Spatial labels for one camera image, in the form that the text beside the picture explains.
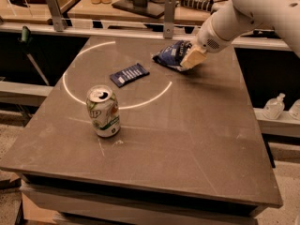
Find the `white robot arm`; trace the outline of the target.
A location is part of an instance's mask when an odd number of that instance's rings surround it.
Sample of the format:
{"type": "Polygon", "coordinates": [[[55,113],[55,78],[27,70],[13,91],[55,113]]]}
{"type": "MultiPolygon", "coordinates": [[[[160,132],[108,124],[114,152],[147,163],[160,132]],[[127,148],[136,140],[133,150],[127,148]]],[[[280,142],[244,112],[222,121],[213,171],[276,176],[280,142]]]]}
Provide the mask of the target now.
{"type": "Polygon", "coordinates": [[[228,0],[202,24],[181,66],[199,65],[208,53],[222,51],[235,38],[262,24],[271,26],[300,56],[300,0],[228,0]]]}

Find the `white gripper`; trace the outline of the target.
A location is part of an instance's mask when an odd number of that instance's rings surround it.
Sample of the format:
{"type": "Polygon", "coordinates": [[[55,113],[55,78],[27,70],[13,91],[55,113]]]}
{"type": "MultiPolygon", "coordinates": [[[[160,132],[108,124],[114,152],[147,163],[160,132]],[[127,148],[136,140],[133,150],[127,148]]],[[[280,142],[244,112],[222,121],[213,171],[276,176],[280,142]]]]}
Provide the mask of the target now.
{"type": "Polygon", "coordinates": [[[218,53],[232,43],[232,21],[223,16],[211,16],[201,26],[192,40],[192,46],[180,65],[183,68],[194,68],[203,62],[206,53],[218,53]]]}

